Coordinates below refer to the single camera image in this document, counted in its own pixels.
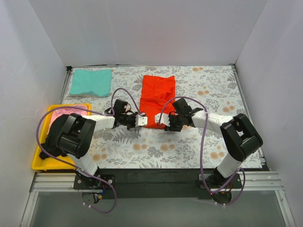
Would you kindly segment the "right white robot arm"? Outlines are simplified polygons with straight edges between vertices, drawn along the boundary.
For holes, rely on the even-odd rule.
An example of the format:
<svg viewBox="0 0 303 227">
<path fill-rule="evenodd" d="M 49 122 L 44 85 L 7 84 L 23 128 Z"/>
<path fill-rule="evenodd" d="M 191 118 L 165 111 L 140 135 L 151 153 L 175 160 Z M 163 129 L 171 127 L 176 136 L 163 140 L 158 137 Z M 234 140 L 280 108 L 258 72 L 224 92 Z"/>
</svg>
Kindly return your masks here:
<svg viewBox="0 0 303 227">
<path fill-rule="evenodd" d="M 245 114 L 214 114 L 208 112 L 204 105 L 193 109 L 187 104 L 187 98 L 181 96 L 170 102 L 174 108 L 172 112 L 155 115 L 155 122 L 164 125 L 165 131 L 180 132 L 186 125 L 203 129 L 203 134 L 212 131 L 223 137 L 228 153 L 212 174 L 201 174 L 200 180 L 205 189 L 227 187 L 243 162 L 263 146 L 261 136 Z"/>
</svg>

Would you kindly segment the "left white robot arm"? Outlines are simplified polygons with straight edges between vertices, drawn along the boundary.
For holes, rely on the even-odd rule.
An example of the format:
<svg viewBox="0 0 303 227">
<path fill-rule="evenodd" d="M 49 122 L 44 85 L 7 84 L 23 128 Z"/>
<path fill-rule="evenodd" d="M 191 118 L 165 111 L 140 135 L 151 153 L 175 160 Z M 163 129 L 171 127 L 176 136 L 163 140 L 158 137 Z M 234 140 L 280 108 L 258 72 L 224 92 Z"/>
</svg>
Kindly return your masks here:
<svg viewBox="0 0 303 227">
<path fill-rule="evenodd" d="M 145 113 L 133 112 L 127 106 L 126 101 L 117 99 L 113 107 L 101 114 L 82 116 L 72 113 L 68 115 L 56 138 L 57 148 L 72 159 L 79 179 L 90 189 L 99 188 L 102 184 L 99 167 L 89 154 L 93 134 L 119 126 L 125 126 L 129 130 L 148 123 Z"/>
</svg>

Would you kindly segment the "orange t shirt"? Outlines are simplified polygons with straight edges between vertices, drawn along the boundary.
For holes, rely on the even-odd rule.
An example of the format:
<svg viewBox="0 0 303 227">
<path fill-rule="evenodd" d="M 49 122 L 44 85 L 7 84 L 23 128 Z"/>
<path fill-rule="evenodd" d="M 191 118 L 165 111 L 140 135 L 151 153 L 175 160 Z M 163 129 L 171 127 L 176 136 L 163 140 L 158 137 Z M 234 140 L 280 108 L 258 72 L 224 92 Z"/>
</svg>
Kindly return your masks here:
<svg viewBox="0 0 303 227">
<path fill-rule="evenodd" d="M 140 111 L 148 117 L 147 128 L 163 129 L 156 123 L 155 115 L 162 110 L 165 114 L 174 111 L 171 103 L 167 103 L 176 96 L 176 81 L 174 76 L 168 78 L 145 75 L 142 81 Z"/>
</svg>

